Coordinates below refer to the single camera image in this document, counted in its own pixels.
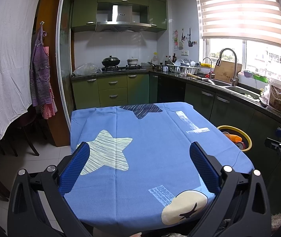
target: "white cloth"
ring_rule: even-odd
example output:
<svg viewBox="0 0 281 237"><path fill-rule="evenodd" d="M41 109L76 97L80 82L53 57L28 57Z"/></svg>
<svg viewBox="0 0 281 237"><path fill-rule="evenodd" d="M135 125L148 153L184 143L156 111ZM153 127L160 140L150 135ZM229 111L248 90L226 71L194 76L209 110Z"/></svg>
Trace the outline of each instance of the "white cloth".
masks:
<svg viewBox="0 0 281 237"><path fill-rule="evenodd" d="M39 0L0 0L0 140L32 104L31 38Z"/></svg>

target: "stainless steel range hood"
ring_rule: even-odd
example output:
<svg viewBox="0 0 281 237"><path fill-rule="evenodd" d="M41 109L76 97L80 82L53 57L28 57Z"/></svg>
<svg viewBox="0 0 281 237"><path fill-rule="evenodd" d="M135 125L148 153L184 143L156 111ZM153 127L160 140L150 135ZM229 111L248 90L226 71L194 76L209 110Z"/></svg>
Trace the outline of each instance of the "stainless steel range hood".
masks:
<svg viewBox="0 0 281 237"><path fill-rule="evenodd" d="M109 21L97 22L96 32L141 32L151 27L151 24L133 22L133 8L126 5L113 5Z"/></svg>

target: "sink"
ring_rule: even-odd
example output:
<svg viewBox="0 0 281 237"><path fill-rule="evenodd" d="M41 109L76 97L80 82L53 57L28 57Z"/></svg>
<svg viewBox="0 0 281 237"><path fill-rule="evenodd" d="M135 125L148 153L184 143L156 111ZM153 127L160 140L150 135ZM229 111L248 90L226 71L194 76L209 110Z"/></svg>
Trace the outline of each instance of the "sink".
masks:
<svg viewBox="0 0 281 237"><path fill-rule="evenodd" d="M232 91L232 92L236 92L238 94L241 94L246 99L252 100L254 102L260 102L259 95L256 94L255 92L251 92L251 91L248 91L244 88L234 87L234 86L229 86L229 87L225 87L225 88Z"/></svg>
<svg viewBox="0 0 281 237"><path fill-rule="evenodd" d="M216 85L216 86L221 86L221 87L229 87L231 86L231 84L219 81L219 80L215 80L215 79L204 79L204 82Z"/></svg>

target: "drawer handle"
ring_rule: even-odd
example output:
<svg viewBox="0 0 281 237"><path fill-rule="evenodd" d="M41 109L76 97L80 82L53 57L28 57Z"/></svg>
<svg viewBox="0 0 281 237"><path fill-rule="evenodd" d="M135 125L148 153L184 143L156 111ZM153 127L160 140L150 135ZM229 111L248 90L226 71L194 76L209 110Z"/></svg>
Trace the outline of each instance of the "drawer handle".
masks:
<svg viewBox="0 0 281 237"><path fill-rule="evenodd" d="M225 103L230 103L230 101L225 100L225 99L223 99L223 98L220 98L220 97L218 97L218 96L216 97L216 99L219 100L219 101L225 102Z"/></svg>
<svg viewBox="0 0 281 237"><path fill-rule="evenodd" d="M204 91L202 91L202 94L204 94L204 95L206 95L206 96L209 96L209 97L213 97L213 95L212 95L212 94L207 93L207 92L204 92Z"/></svg>

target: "white curtain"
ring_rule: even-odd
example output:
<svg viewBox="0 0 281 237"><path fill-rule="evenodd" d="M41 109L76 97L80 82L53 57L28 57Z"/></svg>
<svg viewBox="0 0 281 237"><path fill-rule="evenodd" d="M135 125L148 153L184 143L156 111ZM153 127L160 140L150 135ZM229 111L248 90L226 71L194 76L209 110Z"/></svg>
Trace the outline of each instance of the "white curtain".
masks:
<svg viewBox="0 0 281 237"><path fill-rule="evenodd" d="M236 38L281 47L278 0L200 0L202 37Z"/></svg>
<svg viewBox="0 0 281 237"><path fill-rule="evenodd" d="M0 139L31 105L29 66L39 0L0 0Z"/></svg>

